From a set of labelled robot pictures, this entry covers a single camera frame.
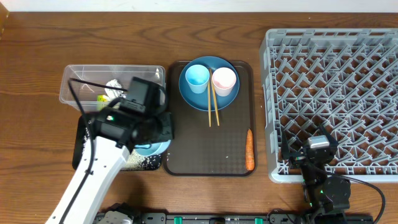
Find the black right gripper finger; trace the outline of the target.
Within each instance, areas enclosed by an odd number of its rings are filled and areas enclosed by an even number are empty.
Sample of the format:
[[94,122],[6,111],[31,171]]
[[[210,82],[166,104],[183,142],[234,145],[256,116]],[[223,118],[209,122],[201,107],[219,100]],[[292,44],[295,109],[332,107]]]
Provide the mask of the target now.
[[324,128],[323,125],[319,125],[318,129],[326,136],[330,146],[338,146],[338,141],[331,136],[331,134]]
[[282,145],[281,145],[282,158],[283,158],[283,160],[288,160],[290,157],[290,149],[289,149],[288,140],[286,138],[284,131],[281,132],[281,136],[282,136],[282,141],[281,141],[281,143],[282,143]]

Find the light blue bowl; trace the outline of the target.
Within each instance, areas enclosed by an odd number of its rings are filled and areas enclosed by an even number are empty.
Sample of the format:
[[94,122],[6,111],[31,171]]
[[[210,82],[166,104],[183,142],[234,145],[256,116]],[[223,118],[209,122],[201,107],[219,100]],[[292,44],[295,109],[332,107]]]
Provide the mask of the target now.
[[164,151],[166,151],[167,148],[170,146],[170,143],[171,140],[168,140],[166,142],[153,143],[153,144],[136,145],[134,147],[134,150],[138,154],[144,157],[155,156],[162,154]]

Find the orange carrot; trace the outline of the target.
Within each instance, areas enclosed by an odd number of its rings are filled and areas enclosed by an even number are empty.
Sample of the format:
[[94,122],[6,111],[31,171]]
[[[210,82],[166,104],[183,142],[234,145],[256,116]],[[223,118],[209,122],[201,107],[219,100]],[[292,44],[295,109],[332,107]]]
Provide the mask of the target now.
[[253,143],[253,135],[251,129],[248,129],[246,136],[245,162],[246,162],[246,170],[248,171],[254,170],[255,168],[254,143]]

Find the light blue cup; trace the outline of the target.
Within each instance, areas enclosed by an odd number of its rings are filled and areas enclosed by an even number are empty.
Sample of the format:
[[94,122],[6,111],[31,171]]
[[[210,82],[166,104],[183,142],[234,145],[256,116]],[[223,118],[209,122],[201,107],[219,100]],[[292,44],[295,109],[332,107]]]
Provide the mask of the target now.
[[192,65],[185,72],[185,79],[195,94],[203,93],[210,79],[210,72],[204,65]]

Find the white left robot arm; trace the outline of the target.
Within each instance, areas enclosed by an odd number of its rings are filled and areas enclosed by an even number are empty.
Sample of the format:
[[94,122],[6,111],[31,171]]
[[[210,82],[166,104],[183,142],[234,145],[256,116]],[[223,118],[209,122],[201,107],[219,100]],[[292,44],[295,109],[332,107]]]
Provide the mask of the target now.
[[155,160],[173,139],[169,112],[144,115],[115,101],[83,115],[88,135],[80,161],[48,223],[93,223],[104,197],[121,170],[138,170]]

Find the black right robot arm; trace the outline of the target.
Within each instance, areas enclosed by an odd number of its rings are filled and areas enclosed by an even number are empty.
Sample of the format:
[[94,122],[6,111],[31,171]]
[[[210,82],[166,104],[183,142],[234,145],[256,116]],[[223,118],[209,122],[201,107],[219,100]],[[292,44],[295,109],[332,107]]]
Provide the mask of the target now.
[[311,209],[296,223],[347,223],[344,211],[350,208],[351,182],[327,174],[325,164],[330,163],[338,149],[338,141],[323,127],[318,136],[308,138],[298,151],[290,150],[287,136],[282,131],[282,158],[290,169],[299,169],[303,177],[305,201]]

